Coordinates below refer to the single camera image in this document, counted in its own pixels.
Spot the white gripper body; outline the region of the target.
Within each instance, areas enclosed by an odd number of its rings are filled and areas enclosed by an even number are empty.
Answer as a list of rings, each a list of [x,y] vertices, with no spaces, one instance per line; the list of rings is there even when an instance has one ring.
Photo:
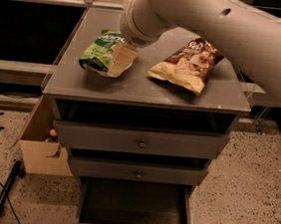
[[[155,43],[163,33],[163,22],[147,0],[126,0],[120,25],[127,43],[138,48]]]

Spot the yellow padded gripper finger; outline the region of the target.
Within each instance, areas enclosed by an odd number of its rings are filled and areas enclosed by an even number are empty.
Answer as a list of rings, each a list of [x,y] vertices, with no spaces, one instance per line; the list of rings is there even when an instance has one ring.
[[[129,68],[138,56],[138,49],[126,43],[117,43],[112,49],[112,59],[108,68],[108,75],[119,77]]]

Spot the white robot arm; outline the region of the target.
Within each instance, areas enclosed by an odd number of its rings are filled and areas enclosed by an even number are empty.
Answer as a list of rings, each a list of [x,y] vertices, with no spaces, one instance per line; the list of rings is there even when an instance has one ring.
[[[240,0],[132,0],[120,25],[140,48],[177,27],[201,36],[281,106],[281,19]]]

